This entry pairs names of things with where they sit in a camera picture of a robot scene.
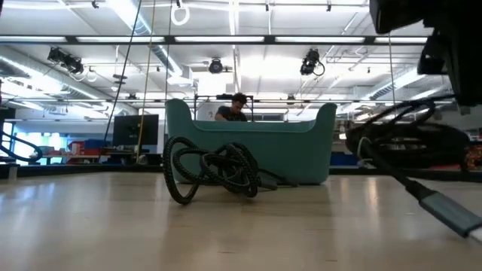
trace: computer monitor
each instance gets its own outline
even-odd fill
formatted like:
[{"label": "computer monitor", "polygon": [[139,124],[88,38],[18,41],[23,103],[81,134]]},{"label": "computer monitor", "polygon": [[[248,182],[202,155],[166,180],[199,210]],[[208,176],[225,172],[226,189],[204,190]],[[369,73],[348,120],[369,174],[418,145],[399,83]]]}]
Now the computer monitor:
[{"label": "computer monitor", "polygon": [[[141,130],[142,116],[120,116],[114,118],[114,136],[112,144],[137,145]],[[144,115],[142,124],[141,145],[157,145],[157,132],[159,130],[159,115]]]}]

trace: light wood floor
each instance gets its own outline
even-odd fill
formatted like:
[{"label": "light wood floor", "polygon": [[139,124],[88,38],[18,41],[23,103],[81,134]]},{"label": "light wood floor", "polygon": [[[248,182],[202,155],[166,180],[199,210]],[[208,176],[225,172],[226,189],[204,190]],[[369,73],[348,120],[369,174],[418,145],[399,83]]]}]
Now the light wood floor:
[{"label": "light wood floor", "polygon": [[[482,215],[482,186],[427,184]],[[460,271],[480,269],[481,255],[385,177],[333,176],[253,200],[201,187],[185,207],[161,174],[0,186],[1,271]]]}]

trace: teal couch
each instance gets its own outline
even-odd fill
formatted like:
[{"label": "teal couch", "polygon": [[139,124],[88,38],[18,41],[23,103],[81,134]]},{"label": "teal couch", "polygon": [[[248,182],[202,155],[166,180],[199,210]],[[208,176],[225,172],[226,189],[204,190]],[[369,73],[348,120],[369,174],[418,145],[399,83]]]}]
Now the teal couch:
[{"label": "teal couch", "polygon": [[[300,123],[198,121],[191,119],[184,101],[172,99],[166,103],[166,119],[169,137],[188,138],[210,151],[239,142],[252,152],[260,168],[296,184],[321,184],[328,177],[336,110],[335,104],[325,104],[315,120]],[[198,157],[183,157],[182,163],[194,173],[200,171]],[[187,182],[176,171],[174,176]]]}]

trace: person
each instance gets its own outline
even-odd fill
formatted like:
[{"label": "person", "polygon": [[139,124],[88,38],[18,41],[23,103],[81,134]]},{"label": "person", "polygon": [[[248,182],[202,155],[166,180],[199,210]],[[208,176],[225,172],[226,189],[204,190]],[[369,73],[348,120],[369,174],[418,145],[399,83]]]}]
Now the person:
[{"label": "person", "polygon": [[248,121],[244,113],[241,112],[246,103],[246,95],[236,93],[231,99],[231,106],[220,106],[214,119],[217,121]]}]

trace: dark hair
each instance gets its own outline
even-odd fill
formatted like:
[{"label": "dark hair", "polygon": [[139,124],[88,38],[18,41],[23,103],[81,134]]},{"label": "dark hair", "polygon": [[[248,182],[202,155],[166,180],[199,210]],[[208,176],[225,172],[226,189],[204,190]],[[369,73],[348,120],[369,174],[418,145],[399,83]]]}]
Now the dark hair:
[{"label": "dark hair", "polygon": [[241,102],[242,104],[246,104],[248,102],[248,99],[246,98],[246,95],[242,93],[236,93],[233,95],[233,98],[231,99],[232,102]]}]

